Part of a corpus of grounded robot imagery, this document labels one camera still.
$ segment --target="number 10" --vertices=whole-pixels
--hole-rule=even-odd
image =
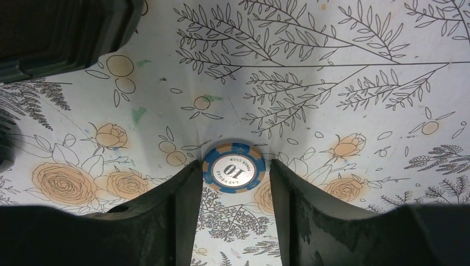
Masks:
[[[235,165],[229,165],[227,167],[225,167],[225,169],[223,170],[223,172],[226,174],[226,175],[230,175],[231,173],[233,173],[235,170],[237,169],[237,167]],[[237,176],[239,176],[241,173],[243,173],[244,171],[239,169],[238,172],[232,176],[233,178],[237,179]]]

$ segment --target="casino chip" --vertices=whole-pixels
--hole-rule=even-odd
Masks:
[[[204,158],[206,183],[224,193],[242,193],[261,183],[266,171],[261,153],[254,147],[228,143],[213,148]]]

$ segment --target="floral pattern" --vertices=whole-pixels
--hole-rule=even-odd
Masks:
[[[0,206],[106,212],[232,141],[369,211],[468,204],[468,4],[147,0],[89,69],[0,85]],[[192,265],[280,265],[268,176],[204,187]]]

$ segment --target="black object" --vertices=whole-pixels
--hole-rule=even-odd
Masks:
[[[270,181],[283,266],[470,265],[470,206],[377,214],[312,186],[278,160]]]
[[[0,83],[87,68],[129,41],[144,0],[1,0]]]
[[[108,213],[0,207],[0,264],[188,266],[201,193],[201,165],[194,161]]]
[[[470,206],[377,214],[327,194],[278,160],[270,178],[283,266],[470,265]],[[188,266],[201,192],[201,165],[194,161],[104,214],[0,207],[0,263]]]

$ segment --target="green stain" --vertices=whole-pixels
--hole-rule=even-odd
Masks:
[[[211,95],[204,95],[207,99],[204,99],[204,101],[223,101],[222,97],[217,97],[217,96],[211,96]]]
[[[139,124],[139,121],[142,118],[142,116],[145,114],[145,112],[147,112],[147,109],[143,107],[139,108],[138,110],[135,110],[135,109],[132,110],[132,119],[135,125]]]
[[[146,64],[146,63],[152,63],[152,61],[147,60],[147,59],[144,59],[144,60],[142,60],[142,61],[140,61],[140,62],[137,62],[137,67],[138,67],[138,68],[141,68],[141,67],[143,67],[144,64]]]

